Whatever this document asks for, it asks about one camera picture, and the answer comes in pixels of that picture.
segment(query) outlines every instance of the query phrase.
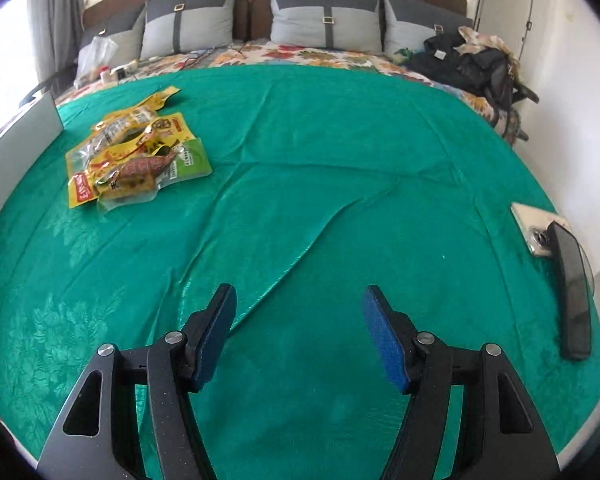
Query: wrinkled green fabric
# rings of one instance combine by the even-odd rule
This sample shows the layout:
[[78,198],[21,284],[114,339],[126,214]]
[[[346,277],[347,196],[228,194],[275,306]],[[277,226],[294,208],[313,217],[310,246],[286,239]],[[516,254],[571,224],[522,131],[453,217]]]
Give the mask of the wrinkled green fabric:
[[[106,112],[174,84],[214,172],[100,216],[67,209],[64,152]],[[192,396],[220,479],[377,478],[408,398],[360,308],[377,283],[446,343],[499,343],[559,450],[600,396],[592,357],[559,355],[550,263],[509,205],[551,204],[517,156],[439,90],[303,66],[194,70],[60,110],[66,131],[0,214],[0,415],[35,455],[97,346],[152,343],[235,285],[238,316]],[[157,477],[139,388],[148,472]],[[437,477],[448,474],[454,389]]]

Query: bed sheet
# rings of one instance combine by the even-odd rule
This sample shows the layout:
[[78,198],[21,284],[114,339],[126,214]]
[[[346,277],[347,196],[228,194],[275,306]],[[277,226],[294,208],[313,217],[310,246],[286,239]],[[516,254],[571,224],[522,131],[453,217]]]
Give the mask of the bed sheet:
[[[493,124],[497,122],[494,121],[495,112],[493,108],[484,97],[476,97],[469,94],[469,92],[459,90],[453,86],[432,81],[417,72],[412,72],[405,67],[392,63],[385,56],[373,56],[371,54],[342,50],[325,50],[323,48],[285,46],[263,41],[234,44],[211,50],[198,50],[188,54],[176,54],[175,56],[168,56],[143,63],[136,74],[123,79],[120,81],[120,84],[193,68],[218,68],[253,64],[298,64],[325,68],[341,68],[356,72],[369,72],[398,77],[445,91],[460,99],[488,123]],[[78,97],[105,88],[111,88],[115,85],[117,83],[103,85],[100,81],[96,81],[77,90],[70,89],[56,100],[56,104],[60,106]]]
[[[100,216],[67,209],[64,152],[105,113],[168,85],[214,172]],[[95,349],[152,343],[219,283],[238,314],[192,403],[218,478],[376,478],[408,398],[386,380],[365,286],[446,343],[499,343],[560,450],[600,397],[590,359],[560,358],[548,261],[511,202],[551,203],[456,98],[422,84],[306,66],[146,78],[61,107],[65,131],[0,213],[0,416],[35,454]],[[454,459],[452,393],[436,478]],[[139,427],[157,477],[144,390]]]

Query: floral bedsheet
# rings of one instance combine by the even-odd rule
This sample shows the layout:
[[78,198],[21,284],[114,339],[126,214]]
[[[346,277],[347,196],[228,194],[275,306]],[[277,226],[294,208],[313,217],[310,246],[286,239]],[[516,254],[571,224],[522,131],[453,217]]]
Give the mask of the floral bedsheet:
[[129,81],[144,79],[154,75],[196,68],[218,68],[252,64],[300,64],[400,77],[452,94],[490,123],[494,119],[494,110],[484,97],[476,97],[452,86],[436,83],[417,72],[411,72],[404,67],[390,62],[384,56],[373,56],[372,54],[362,54],[360,52],[306,48],[302,46],[285,46],[271,42],[233,44],[225,48],[198,50],[188,54],[163,57],[152,62],[143,63],[138,72],[117,83],[103,85],[98,80],[77,90],[71,88],[56,99],[56,105],[65,104],[103,88],[110,88],[111,86],[125,84]]

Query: beige cloth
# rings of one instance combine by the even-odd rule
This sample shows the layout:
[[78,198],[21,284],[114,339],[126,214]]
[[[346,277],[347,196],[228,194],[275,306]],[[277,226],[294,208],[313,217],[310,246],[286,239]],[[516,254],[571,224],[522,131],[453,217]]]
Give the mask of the beige cloth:
[[513,76],[514,81],[516,83],[522,83],[520,77],[520,61],[499,37],[481,34],[469,27],[458,27],[458,32],[466,41],[464,45],[455,47],[461,56],[462,54],[477,54],[478,52],[482,52],[485,48],[497,48],[507,56],[507,59],[509,59],[511,75]]

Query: gray pillow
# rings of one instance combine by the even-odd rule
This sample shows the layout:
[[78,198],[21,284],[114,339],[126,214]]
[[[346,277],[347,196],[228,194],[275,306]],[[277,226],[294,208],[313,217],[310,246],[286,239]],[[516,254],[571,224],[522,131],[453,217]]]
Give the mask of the gray pillow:
[[379,53],[380,0],[271,0],[271,41]]
[[384,16],[384,52],[388,56],[402,48],[422,51],[424,41],[436,35],[436,25],[444,32],[458,30],[461,25],[473,26],[462,14],[420,0],[384,0]]
[[235,0],[149,0],[140,59],[232,42]]
[[127,64],[140,57],[142,46],[142,32],[144,31],[144,4],[133,9],[125,10],[111,16],[105,22],[94,25],[84,31],[80,42],[80,58],[84,58],[91,47],[95,36],[111,38],[118,45],[118,49],[109,61],[109,66],[114,68]]

